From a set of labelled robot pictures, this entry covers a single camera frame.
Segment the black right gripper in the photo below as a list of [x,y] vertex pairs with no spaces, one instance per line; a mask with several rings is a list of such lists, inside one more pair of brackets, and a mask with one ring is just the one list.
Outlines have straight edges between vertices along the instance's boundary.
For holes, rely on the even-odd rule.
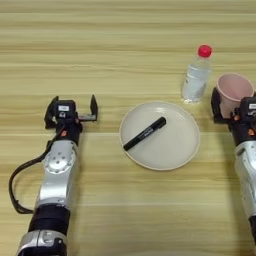
[[218,124],[227,124],[232,133],[236,146],[246,141],[256,141],[256,116],[230,115],[228,122],[224,118],[220,109],[220,94],[216,88],[212,91],[211,109],[213,113],[213,121]]

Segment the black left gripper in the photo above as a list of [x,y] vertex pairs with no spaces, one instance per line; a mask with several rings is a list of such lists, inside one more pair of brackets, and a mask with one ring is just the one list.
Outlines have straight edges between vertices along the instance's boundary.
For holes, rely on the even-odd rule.
[[[56,96],[52,99],[47,107],[44,122],[46,129],[54,129],[56,127],[55,118],[55,103],[59,100]],[[80,134],[83,131],[83,122],[94,122],[98,119],[98,104],[95,95],[91,96],[90,102],[91,114],[89,115],[78,115],[74,117],[60,118],[57,120],[57,140],[70,140],[76,145],[79,144]]]

